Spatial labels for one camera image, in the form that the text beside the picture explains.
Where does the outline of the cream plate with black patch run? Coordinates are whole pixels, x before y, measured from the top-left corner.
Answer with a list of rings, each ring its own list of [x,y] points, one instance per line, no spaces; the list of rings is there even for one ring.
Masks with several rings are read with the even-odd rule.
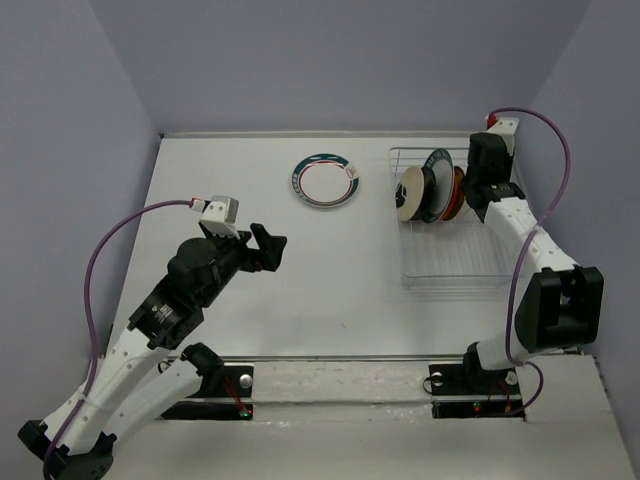
[[[420,211],[425,179],[420,167],[409,167],[401,176],[395,191],[396,211],[400,221],[411,221]]]

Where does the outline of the dark blue rimmed white plate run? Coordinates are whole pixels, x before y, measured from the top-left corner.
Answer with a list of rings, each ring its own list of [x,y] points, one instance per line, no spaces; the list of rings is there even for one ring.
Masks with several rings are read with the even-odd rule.
[[[451,196],[454,177],[454,165],[451,155],[444,148],[435,149],[421,167],[431,168],[435,174],[437,187],[429,213],[422,220],[434,223],[441,220]]]

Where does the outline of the orange plate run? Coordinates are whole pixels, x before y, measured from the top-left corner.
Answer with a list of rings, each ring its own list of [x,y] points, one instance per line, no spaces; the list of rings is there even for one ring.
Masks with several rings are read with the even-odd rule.
[[[449,202],[447,204],[447,208],[444,211],[444,214],[443,214],[443,216],[441,218],[442,221],[448,221],[452,217],[452,212],[454,210],[454,206],[455,206],[455,203],[456,203],[456,197],[457,197],[457,191],[458,191],[456,177],[457,177],[457,175],[454,175],[454,177],[453,177],[451,196],[450,196]]]

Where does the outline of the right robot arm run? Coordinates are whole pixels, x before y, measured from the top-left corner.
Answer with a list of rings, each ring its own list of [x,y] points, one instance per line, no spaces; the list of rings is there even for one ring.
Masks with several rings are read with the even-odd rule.
[[[462,384],[482,392],[496,371],[542,353],[595,341],[604,277],[566,254],[539,224],[524,192],[511,179],[513,157],[505,138],[470,137],[463,192],[469,207],[514,259],[508,323],[494,337],[470,345],[460,368]]]

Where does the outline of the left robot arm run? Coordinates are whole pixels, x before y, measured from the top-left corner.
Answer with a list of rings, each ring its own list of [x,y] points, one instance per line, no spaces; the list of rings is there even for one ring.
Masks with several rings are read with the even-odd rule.
[[[186,347],[145,387],[139,384],[203,322],[205,309],[237,272],[276,271],[286,244],[286,237],[257,223],[235,236],[205,230],[184,241],[85,383],[55,412],[19,430],[21,442],[42,460],[44,478],[103,478],[128,435],[182,398],[215,392],[224,362],[202,343]]]

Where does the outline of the yellow brown patterned plate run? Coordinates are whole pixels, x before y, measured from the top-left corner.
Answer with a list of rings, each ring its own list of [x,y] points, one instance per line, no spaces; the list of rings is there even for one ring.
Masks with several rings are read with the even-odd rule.
[[[454,210],[452,212],[452,217],[448,221],[454,219],[458,215],[465,201],[465,195],[462,189],[462,183],[465,176],[464,170],[459,166],[455,166],[454,175],[457,175],[456,179],[457,179],[458,191],[457,191],[456,203],[454,206]]]

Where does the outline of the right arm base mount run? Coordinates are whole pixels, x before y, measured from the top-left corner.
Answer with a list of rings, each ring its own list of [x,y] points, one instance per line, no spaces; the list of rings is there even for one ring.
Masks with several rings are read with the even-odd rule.
[[[524,417],[514,369],[469,374],[461,363],[431,364],[422,388],[431,398],[434,419]]]

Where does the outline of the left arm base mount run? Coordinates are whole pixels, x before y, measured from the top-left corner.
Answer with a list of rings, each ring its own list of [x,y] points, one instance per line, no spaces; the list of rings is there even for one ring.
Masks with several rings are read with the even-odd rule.
[[[159,415],[162,420],[250,421],[254,406],[254,365],[226,363],[203,343],[187,346],[179,356],[196,368],[198,389]]]

